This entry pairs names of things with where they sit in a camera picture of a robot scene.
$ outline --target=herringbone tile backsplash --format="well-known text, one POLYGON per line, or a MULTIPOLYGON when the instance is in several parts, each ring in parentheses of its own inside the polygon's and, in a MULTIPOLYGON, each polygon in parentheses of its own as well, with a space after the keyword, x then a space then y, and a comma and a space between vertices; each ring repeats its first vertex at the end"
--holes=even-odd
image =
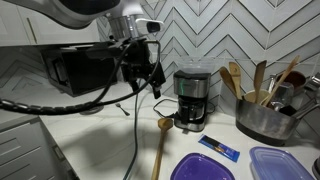
MULTIPOLYGON (((161 60, 167 82, 162 92, 174 97, 173 73, 186 61, 210 61, 212 67, 210 101, 217 109, 234 115, 235 98, 217 72, 235 61, 241 67, 243 93, 253 90, 256 64, 267 60, 263 87, 271 74, 282 72, 300 55, 295 70, 306 77, 320 71, 320 1, 319 0, 140 0, 147 19, 160 20, 166 30, 151 34, 161 42, 161 60)), ((107 19, 98 20, 101 41, 112 34, 107 19)), ((156 46, 150 46, 156 57, 156 46)), ((1 48, 0 91, 47 83, 36 49, 1 48)), ((301 123, 320 134, 315 111, 301 123)))

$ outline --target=blue packet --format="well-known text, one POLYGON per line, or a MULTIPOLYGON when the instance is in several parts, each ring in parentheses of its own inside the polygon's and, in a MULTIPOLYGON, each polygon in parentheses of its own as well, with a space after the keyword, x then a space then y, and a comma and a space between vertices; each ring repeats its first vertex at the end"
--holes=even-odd
POLYGON ((240 156, 240 152, 236 151, 217 140, 214 140, 206 135, 201 135, 199 143, 209 147, 210 149, 215 150, 219 154, 231 159, 233 162, 237 162, 240 156))

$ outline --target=wooden spatula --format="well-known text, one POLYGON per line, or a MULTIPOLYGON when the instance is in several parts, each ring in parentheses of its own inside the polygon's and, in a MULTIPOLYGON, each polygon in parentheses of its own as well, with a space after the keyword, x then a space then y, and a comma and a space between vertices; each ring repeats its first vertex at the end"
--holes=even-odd
POLYGON ((272 89, 270 95, 268 96, 268 98, 264 101, 264 103, 262 104, 263 106, 267 106, 269 101, 271 100, 272 96, 274 95, 274 93, 277 91, 278 87, 280 86, 280 84, 286 79, 286 77, 290 74, 290 72, 292 71, 293 67, 298 63, 300 59, 300 56, 296 56, 291 63, 289 64, 289 66, 287 67, 287 69, 282 73, 282 76, 280 78, 280 80, 276 83, 276 85, 274 86, 274 88, 272 89))
POLYGON ((232 94, 237 97, 237 94, 236 94, 236 90, 234 88, 234 84, 233 84, 233 80, 232 80, 232 77, 228 71, 228 69, 226 67, 221 67, 219 69, 219 73, 220 73, 220 76, 221 76, 221 79, 222 81, 227 85, 227 87, 230 89, 230 91, 232 92, 232 94))
POLYGON ((233 84, 236 90, 236 94, 237 94, 237 98, 238 99, 242 99, 241 97, 241 88, 240 88, 240 84, 241 84, 241 70, 240 67, 237 63, 235 62, 229 62, 229 70, 230 70, 230 74, 233 80, 233 84))
POLYGON ((259 99, 259 92, 261 88, 261 84, 263 81, 263 76, 264 76, 264 71, 266 69, 267 61, 264 60, 260 62, 257 67, 256 67, 256 72, 254 74, 254 79, 253 79, 253 86, 254 86, 254 91, 256 94, 254 102, 257 103, 259 99))

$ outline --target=metal pot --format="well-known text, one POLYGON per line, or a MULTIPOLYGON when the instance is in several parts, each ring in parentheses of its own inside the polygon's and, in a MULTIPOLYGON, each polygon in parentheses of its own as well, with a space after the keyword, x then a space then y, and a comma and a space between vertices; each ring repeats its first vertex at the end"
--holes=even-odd
POLYGON ((258 104, 237 100, 236 126, 257 141, 283 146, 306 114, 299 118, 290 117, 258 104))

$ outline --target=power cord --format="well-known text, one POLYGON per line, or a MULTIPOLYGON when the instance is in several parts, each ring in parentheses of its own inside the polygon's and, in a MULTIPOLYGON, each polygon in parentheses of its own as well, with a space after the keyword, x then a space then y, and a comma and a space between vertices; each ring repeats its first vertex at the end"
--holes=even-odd
POLYGON ((89 110, 95 107, 96 104, 107 94, 111 86, 112 79, 118 72, 125 55, 127 54, 130 47, 135 43, 136 43, 135 41, 131 42, 121 53, 121 55, 118 58, 118 62, 114 70, 112 71, 110 78, 106 83, 106 87, 104 88, 102 93, 92 102, 87 102, 84 104, 78 104, 78 105, 67 106, 67 107, 41 107, 41 106, 35 106, 35 105, 29 106, 22 103, 15 103, 15 102, 0 98, 0 108, 7 111, 24 113, 24 114, 35 114, 35 115, 67 115, 67 114, 79 113, 82 111, 89 110))
POLYGON ((174 118, 174 113, 173 114, 170 114, 168 116, 165 116, 163 114, 160 113, 160 111, 156 110, 156 107, 161 104, 162 102, 164 101, 171 101, 171 102, 178 102, 178 101, 175 101, 175 100, 171 100, 171 99, 163 99, 161 101, 159 101, 156 105, 153 106, 153 110, 162 118, 174 118))
POLYGON ((131 163, 127 169, 127 172, 123 178, 123 180, 128 179, 128 176, 131 172, 131 169, 133 167, 134 162, 136 161, 137 158, 137 154, 138 154, 138 133, 137 133, 137 129, 138 129, 138 94, 136 95, 136 101, 135 101, 135 105, 134 105, 134 154, 131 160, 131 163))
MULTIPOLYGON (((159 104, 161 104, 162 102, 164 102, 164 101, 171 101, 171 102, 178 102, 178 101, 175 101, 175 100, 171 100, 171 99, 163 99, 163 100, 161 100, 161 101, 159 101, 156 105, 154 105, 153 106, 153 110, 161 117, 161 118, 174 118, 175 117, 175 113, 173 113, 173 114, 170 114, 170 115, 168 115, 168 116, 165 116, 165 115, 163 115, 160 111, 158 111, 158 110, 156 110, 156 107, 159 105, 159 104)), ((208 104, 211 104, 212 105, 212 111, 210 111, 210 112, 207 112, 207 114, 212 114, 215 110, 216 110, 216 107, 215 107, 215 105, 212 103, 212 102, 208 102, 208 104)))

